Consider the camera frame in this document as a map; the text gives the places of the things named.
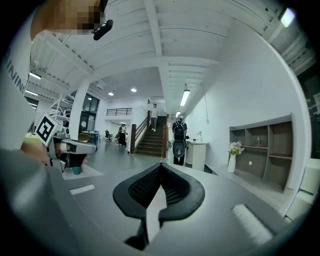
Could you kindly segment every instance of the white vase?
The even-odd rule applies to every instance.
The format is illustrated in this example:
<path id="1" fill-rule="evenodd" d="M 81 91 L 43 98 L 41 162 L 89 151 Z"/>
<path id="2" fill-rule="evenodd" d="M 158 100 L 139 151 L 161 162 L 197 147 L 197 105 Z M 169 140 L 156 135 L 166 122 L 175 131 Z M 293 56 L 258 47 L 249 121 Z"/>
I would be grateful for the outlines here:
<path id="1" fill-rule="evenodd" d="M 236 168 L 236 154 L 230 154 L 229 164 L 228 164 L 228 172 L 234 173 Z"/>

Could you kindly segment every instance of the black backpack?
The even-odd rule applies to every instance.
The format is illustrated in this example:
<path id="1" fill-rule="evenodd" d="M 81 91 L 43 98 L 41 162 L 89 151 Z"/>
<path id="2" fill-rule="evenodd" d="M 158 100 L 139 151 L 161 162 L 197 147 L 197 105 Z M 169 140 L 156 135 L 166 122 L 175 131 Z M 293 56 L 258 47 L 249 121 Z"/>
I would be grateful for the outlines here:
<path id="1" fill-rule="evenodd" d="M 184 141 L 186 139 L 186 131 L 184 128 L 185 122 L 179 123 L 178 121 L 175 122 L 174 128 L 174 139 Z"/>

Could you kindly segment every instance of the gray wooden bookshelf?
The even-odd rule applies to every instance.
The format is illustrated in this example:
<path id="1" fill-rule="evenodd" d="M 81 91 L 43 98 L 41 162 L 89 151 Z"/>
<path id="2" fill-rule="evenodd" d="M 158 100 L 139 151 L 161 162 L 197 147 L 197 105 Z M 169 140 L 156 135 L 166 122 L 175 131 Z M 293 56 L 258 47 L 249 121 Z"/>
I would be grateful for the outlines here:
<path id="1" fill-rule="evenodd" d="M 248 172 L 277 191 L 288 183 L 293 159 L 292 114 L 242 126 L 231 126 L 230 142 L 245 148 L 236 156 L 236 169 Z"/>

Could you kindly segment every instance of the gray pants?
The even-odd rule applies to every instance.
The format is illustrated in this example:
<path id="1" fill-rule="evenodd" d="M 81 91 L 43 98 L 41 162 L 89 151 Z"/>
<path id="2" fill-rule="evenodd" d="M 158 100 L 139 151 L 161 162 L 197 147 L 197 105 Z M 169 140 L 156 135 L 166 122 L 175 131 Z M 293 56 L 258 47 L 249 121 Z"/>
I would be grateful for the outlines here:
<path id="1" fill-rule="evenodd" d="M 157 119 L 156 117 L 151 117 L 151 128 L 156 129 L 157 126 Z"/>

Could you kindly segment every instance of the white counter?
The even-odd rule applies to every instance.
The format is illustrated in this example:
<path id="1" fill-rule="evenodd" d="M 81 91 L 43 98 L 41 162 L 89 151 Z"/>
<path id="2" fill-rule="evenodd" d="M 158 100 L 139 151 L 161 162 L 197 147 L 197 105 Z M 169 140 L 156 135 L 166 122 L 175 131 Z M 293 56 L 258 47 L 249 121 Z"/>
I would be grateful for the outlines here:
<path id="1" fill-rule="evenodd" d="M 206 160 L 206 146 L 209 142 L 204 141 L 187 141 L 189 143 L 189 149 L 185 151 L 186 158 L 185 163 L 192 165 L 192 169 L 204 171 Z"/>

